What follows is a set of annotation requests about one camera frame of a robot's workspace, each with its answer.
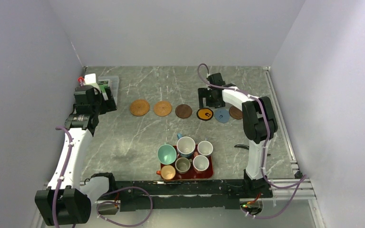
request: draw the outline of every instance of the red tray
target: red tray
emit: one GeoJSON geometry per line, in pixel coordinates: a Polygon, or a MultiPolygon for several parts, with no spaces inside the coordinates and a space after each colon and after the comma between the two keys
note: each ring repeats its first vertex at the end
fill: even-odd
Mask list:
{"type": "MultiPolygon", "coordinates": [[[[195,145],[195,151],[198,151],[198,144],[195,145]]],[[[177,151],[177,159],[180,158],[180,154],[177,151]]],[[[194,170],[194,166],[191,162],[191,167],[188,170],[188,172],[181,174],[179,173],[177,170],[175,170],[175,177],[171,180],[167,180],[167,181],[185,181],[185,180],[198,180],[198,179],[208,179],[211,178],[213,176],[213,164],[212,164],[212,155],[209,156],[208,158],[209,160],[209,168],[203,172],[203,173],[196,173],[194,170]]],[[[160,169],[165,166],[163,164],[160,163],[160,169]]]]}

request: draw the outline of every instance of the black metal beam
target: black metal beam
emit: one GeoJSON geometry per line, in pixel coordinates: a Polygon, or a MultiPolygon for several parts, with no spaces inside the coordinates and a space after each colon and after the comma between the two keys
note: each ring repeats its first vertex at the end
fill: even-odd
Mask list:
{"type": "MultiPolygon", "coordinates": [[[[186,180],[186,181],[116,181],[116,189],[136,186],[145,189],[152,196],[154,209],[210,208],[225,207],[239,209],[240,198],[271,198],[272,190],[263,188],[248,191],[243,187],[243,179],[186,180]]],[[[114,195],[100,200],[113,200],[114,195]]],[[[121,211],[149,209],[150,201],[139,190],[120,192],[121,211]]]]}

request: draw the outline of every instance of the teal mug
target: teal mug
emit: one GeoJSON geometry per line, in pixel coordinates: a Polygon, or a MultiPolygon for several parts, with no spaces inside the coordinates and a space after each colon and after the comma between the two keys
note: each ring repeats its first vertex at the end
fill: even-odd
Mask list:
{"type": "Polygon", "coordinates": [[[177,151],[171,145],[161,145],[157,150],[157,158],[159,159],[161,164],[170,165],[177,158],[177,151]]]}

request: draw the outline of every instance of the blue coaster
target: blue coaster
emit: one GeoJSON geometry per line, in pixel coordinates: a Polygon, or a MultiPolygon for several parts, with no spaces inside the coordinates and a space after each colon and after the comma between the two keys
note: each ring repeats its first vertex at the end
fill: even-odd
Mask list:
{"type": "Polygon", "coordinates": [[[215,118],[221,122],[221,123],[227,123],[230,119],[230,114],[229,114],[229,111],[227,111],[226,109],[218,109],[216,112],[215,112],[215,118]]]}

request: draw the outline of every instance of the mug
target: mug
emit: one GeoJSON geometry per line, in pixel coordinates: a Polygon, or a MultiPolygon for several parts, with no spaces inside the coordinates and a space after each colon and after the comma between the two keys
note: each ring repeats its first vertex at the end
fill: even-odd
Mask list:
{"type": "Polygon", "coordinates": [[[202,141],[198,144],[199,154],[209,157],[213,152],[213,145],[208,141],[202,141]]]}
{"type": "Polygon", "coordinates": [[[194,160],[192,161],[192,165],[194,166],[194,170],[196,173],[203,173],[209,168],[209,160],[207,157],[203,155],[198,155],[197,152],[194,154],[194,160]]]}
{"type": "Polygon", "coordinates": [[[177,151],[183,158],[189,158],[194,153],[195,141],[191,137],[184,136],[177,141],[177,151]]]}
{"type": "Polygon", "coordinates": [[[169,181],[175,177],[175,168],[171,165],[165,165],[160,170],[156,171],[157,175],[160,175],[163,180],[169,181]]]}
{"type": "Polygon", "coordinates": [[[177,172],[184,174],[191,168],[191,162],[187,158],[179,158],[175,161],[175,169],[177,172]]]}
{"type": "Polygon", "coordinates": [[[177,152],[174,147],[168,144],[161,145],[157,150],[157,158],[163,165],[172,164],[177,158],[177,152]]]}

